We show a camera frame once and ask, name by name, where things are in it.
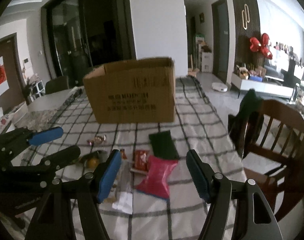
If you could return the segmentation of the brown round pastry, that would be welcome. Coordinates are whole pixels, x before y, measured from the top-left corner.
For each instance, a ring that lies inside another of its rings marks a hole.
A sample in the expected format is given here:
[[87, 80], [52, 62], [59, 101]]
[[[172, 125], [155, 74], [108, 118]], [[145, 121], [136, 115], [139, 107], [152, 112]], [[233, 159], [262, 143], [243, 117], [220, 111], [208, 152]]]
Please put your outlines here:
[[100, 160], [96, 157], [92, 157], [86, 161], [86, 167], [91, 170], [95, 170], [99, 164]]

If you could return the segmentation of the dark brown gold snack bag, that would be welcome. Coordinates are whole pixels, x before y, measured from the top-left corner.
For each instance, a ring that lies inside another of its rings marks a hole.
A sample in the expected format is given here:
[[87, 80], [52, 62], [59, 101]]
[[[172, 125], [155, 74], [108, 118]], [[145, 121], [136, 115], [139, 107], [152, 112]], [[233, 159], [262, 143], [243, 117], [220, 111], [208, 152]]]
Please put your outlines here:
[[100, 160], [100, 164], [106, 160], [108, 153], [106, 151], [97, 150], [91, 153], [88, 153], [80, 158], [78, 158], [77, 163], [83, 164], [86, 166], [86, 161], [92, 157], [96, 157]]

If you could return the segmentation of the pink snack bag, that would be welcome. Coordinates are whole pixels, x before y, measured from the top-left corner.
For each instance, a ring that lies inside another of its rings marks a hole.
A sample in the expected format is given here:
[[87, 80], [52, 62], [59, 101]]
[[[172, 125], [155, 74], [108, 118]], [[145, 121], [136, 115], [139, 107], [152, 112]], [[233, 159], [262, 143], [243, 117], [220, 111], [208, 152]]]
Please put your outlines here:
[[168, 176], [177, 166], [178, 160], [166, 160], [155, 156], [149, 156], [149, 170], [147, 176], [135, 189], [141, 193], [154, 196], [161, 199], [169, 199], [170, 191], [168, 185]]

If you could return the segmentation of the red snack packet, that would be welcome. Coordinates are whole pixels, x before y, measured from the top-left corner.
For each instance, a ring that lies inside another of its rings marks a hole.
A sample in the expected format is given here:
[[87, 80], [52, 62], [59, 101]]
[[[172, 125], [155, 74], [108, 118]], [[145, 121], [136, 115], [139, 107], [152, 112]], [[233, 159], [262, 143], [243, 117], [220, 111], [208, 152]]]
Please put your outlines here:
[[149, 159], [149, 150], [135, 150], [134, 163], [130, 171], [142, 175], [147, 175], [149, 170], [148, 159]]

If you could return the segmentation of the floral tissue box cover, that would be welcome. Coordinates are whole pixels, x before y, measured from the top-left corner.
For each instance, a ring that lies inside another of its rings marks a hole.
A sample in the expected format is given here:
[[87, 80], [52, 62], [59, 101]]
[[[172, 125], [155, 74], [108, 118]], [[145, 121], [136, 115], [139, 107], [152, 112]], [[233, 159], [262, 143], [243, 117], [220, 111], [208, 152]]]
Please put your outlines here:
[[6, 132], [11, 125], [13, 114], [4, 114], [3, 108], [0, 107], [0, 135]]

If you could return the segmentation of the floral table runner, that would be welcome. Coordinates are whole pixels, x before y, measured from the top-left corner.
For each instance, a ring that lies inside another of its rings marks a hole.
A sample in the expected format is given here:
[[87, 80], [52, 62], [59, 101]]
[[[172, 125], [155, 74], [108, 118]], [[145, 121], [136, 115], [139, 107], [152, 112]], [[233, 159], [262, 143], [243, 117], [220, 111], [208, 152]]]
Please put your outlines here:
[[28, 112], [16, 122], [12, 119], [12, 124], [15, 128], [27, 128], [31, 131], [40, 132], [52, 127], [58, 112], [59, 109]]

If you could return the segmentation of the clear long snack bar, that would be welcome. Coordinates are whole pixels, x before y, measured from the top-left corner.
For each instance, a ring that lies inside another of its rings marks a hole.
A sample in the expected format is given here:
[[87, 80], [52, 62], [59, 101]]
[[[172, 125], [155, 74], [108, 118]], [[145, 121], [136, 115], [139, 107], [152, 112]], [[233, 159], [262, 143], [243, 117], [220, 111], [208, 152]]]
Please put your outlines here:
[[121, 148], [121, 166], [115, 179], [115, 198], [112, 208], [122, 213], [133, 213], [132, 162], [128, 160], [125, 149]]

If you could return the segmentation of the gold wrapped candy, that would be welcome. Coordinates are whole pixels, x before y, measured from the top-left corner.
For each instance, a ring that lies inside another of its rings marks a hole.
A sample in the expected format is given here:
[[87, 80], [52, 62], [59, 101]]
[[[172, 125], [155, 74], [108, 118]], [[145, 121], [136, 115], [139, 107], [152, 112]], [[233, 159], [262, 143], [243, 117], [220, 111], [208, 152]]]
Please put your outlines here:
[[98, 146], [104, 142], [106, 142], [106, 135], [103, 135], [103, 136], [98, 135], [98, 136], [93, 137], [92, 139], [87, 140], [87, 143], [90, 146]]

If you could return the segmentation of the dark chair back left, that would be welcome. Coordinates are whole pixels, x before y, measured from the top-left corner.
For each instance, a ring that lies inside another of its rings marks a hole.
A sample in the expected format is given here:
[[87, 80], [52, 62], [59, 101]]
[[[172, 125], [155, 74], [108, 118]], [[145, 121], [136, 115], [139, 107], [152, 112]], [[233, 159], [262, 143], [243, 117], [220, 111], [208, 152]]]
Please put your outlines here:
[[48, 81], [45, 85], [45, 94], [53, 94], [62, 90], [69, 89], [68, 77], [60, 76], [55, 79]]

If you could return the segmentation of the grey checked tablecloth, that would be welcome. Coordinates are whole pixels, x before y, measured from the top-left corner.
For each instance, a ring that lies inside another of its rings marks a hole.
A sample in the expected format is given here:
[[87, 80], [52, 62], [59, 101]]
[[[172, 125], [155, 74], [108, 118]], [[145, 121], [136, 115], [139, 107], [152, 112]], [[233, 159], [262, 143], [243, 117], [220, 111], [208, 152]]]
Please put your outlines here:
[[[196, 239], [209, 206], [199, 197], [186, 165], [189, 150], [195, 150], [215, 172], [235, 181], [245, 181], [243, 165], [230, 141], [222, 120], [205, 95], [200, 83], [190, 77], [176, 81], [175, 120], [171, 123], [99, 124], [85, 94], [77, 96], [55, 116], [53, 126], [64, 133], [60, 139], [32, 146], [22, 164], [36, 165], [50, 154], [77, 145], [82, 154], [96, 149], [124, 150], [132, 159], [136, 150], [153, 155], [149, 136], [168, 131], [179, 159], [168, 177], [167, 200], [134, 191], [132, 214], [115, 210], [108, 203], [99, 206], [100, 215], [111, 239]], [[95, 147], [89, 140], [97, 135], [106, 141]]]

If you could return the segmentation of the black garment on chair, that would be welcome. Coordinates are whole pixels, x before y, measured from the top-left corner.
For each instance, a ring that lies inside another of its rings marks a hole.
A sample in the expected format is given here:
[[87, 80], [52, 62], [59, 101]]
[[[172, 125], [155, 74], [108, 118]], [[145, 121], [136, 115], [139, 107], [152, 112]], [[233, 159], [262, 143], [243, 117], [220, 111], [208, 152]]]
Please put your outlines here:
[[250, 89], [243, 97], [237, 115], [228, 115], [229, 137], [241, 159], [248, 155], [249, 144], [256, 143], [260, 136], [264, 117], [258, 110], [262, 102], [256, 91]]

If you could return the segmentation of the dark green flat packet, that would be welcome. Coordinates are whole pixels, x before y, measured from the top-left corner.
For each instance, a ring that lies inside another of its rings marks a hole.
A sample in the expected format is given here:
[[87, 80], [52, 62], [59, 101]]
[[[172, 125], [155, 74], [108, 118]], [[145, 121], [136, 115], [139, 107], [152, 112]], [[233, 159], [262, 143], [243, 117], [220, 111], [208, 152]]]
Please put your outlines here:
[[178, 160], [179, 155], [170, 131], [149, 134], [153, 155], [165, 160]]

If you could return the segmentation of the brown cardboard box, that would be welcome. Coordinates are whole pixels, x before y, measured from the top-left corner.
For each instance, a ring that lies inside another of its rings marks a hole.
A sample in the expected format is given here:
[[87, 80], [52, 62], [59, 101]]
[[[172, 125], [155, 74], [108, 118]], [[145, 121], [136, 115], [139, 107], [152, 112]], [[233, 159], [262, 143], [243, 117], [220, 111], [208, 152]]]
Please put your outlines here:
[[175, 119], [175, 66], [170, 57], [103, 64], [85, 75], [83, 84], [99, 124]]

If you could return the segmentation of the white low tv cabinet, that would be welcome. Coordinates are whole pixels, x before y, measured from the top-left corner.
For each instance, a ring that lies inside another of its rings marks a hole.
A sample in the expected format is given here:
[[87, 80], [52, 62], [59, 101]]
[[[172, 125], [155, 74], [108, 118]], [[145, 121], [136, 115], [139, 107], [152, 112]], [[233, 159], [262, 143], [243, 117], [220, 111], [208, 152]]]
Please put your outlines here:
[[254, 89], [257, 93], [263, 93], [287, 99], [290, 99], [294, 92], [294, 89], [290, 87], [279, 86], [267, 82], [241, 79], [236, 74], [232, 74], [231, 84], [235, 86], [239, 92], [245, 92], [249, 91], [250, 89]]

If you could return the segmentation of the red balloon decoration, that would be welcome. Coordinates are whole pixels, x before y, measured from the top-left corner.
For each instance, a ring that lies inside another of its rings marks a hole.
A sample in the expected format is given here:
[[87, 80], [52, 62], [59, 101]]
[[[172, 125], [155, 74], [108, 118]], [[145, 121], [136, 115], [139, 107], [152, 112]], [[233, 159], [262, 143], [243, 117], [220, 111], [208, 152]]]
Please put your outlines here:
[[268, 48], [269, 44], [269, 35], [263, 33], [261, 36], [261, 40], [259, 41], [256, 37], [251, 37], [249, 39], [250, 42], [250, 50], [252, 52], [260, 52], [265, 58], [272, 60], [273, 54], [270, 52]]

